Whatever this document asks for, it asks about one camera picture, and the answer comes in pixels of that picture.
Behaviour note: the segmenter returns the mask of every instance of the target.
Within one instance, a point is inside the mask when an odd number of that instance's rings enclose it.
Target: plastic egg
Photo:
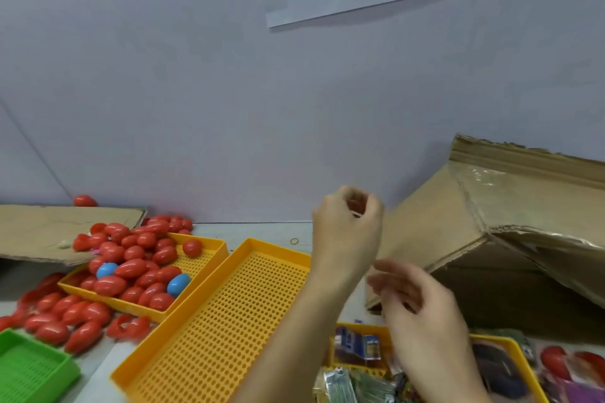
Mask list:
[[[185,287],[189,285],[189,282],[191,282],[191,277],[189,277],[189,274],[179,274],[168,283],[166,292],[176,298],[181,294],[181,292],[183,292],[183,290],[185,290]]]
[[[97,270],[97,279],[105,277],[106,275],[113,275],[116,270],[116,263],[103,263]]]

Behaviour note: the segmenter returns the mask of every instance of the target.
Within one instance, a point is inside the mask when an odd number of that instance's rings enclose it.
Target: left hand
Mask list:
[[[356,218],[352,212],[361,213]],[[375,194],[342,186],[313,211],[310,277],[351,290],[370,269],[382,238],[384,206]]]

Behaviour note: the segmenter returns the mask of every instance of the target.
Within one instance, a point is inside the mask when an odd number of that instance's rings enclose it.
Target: right hand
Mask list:
[[[420,395],[427,403],[490,402],[454,294],[412,264],[387,259],[374,267],[382,273],[368,284],[382,298],[395,354]]]

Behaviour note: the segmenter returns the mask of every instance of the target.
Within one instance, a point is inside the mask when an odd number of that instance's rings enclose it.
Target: table surface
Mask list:
[[[248,237],[264,240],[299,252],[311,253],[312,224],[196,224],[196,236],[213,237],[226,241],[233,251]],[[0,260],[0,315],[11,314],[16,300],[31,289],[42,277],[56,271],[68,271],[60,264],[12,262]],[[341,322],[356,320],[367,324],[382,325],[380,316],[370,315],[364,308],[365,284],[360,282],[339,317]],[[76,361],[82,378],[65,394],[62,403],[125,402],[122,393],[110,382],[111,372],[134,350],[131,343],[114,343],[103,337],[102,341]]]

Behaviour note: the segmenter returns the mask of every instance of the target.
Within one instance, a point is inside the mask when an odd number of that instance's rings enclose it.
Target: hand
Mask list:
[[[342,186],[313,211],[313,258],[309,277],[352,292],[376,258],[384,206],[378,196]]]
[[[395,353],[420,395],[428,403],[490,402],[454,294],[412,264],[374,267],[383,272],[368,284],[381,295]]]

